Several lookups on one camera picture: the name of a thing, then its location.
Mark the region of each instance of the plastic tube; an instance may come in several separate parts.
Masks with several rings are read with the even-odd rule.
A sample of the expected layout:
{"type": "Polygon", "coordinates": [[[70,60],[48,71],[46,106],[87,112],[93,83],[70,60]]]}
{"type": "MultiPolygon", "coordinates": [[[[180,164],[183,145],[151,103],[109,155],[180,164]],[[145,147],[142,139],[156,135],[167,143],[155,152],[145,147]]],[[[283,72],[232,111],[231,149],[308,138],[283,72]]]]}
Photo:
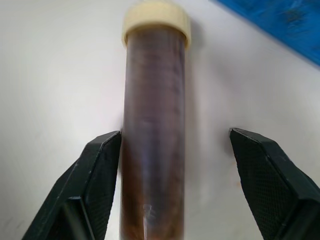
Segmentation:
{"type": "Polygon", "coordinates": [[[141,3],[126,18],[135,12],[138,20],[129,29],[125,24],[123,37],[127,62],[120,239],[182,240],[185,49],[190,25],[185,12],[168,2],[141,3]],[[147,20],[142,17],[146,9],[147,20]],[[168,23],[164,16],[172,11],[182,16],[180,22],[168,23]]]}

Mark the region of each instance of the dark brown liquid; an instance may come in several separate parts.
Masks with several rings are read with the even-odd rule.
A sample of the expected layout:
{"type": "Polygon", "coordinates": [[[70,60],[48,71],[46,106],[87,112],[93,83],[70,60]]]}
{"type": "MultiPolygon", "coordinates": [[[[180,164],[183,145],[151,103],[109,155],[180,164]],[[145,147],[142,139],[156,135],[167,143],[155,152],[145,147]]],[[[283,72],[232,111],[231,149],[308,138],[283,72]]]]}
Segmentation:
{"type": "Polygon", "coordinates": [[[185,37],[154,26],[128,35],[121,240],[182,240],[185,37]]]}

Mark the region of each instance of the white table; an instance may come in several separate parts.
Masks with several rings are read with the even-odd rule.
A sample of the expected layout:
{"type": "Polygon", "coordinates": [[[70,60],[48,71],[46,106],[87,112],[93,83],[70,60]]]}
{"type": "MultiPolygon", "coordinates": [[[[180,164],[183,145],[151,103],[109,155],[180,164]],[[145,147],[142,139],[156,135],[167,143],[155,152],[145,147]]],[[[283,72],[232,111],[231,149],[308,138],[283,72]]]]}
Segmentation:
{"type": "MultiPolygon", "coordinates": [[[[0,239],[19,240],[85,144],[122,125],[122,21],[134,0],[1,0],[0,239]]],[[[230,127],[276,140],[320,184],[320,71],[219,4],[192,17],[186,240],[260,240],[230,127]]],[[[120,178],[106,234],[119,239],[120,178]]]]}

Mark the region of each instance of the blue mat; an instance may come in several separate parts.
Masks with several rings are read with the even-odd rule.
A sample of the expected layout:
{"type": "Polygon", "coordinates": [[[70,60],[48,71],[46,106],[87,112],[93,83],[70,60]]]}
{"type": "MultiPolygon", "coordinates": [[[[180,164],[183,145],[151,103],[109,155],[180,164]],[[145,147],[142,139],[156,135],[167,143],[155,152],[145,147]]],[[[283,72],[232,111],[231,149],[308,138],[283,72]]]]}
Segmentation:
{"type": "Polygon", "coordinates": [[[320,66],[320,0],[217,0],[320,66]]]}

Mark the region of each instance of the beige cap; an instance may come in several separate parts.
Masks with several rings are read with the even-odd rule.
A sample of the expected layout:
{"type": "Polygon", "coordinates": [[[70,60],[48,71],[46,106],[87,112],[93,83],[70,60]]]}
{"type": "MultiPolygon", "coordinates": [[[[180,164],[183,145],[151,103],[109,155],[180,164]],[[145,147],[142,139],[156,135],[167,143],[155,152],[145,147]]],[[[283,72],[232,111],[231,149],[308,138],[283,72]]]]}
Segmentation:
{"type": "Polygon", "coordinates": [[[130,31],[155,24],[181,31],[185,35],[185,47],[191,45],[191,27],[187,13],[180,6],[164,0],[145,0],[128,10],[123,22],[123,44],[127,45],[130,31]]]}

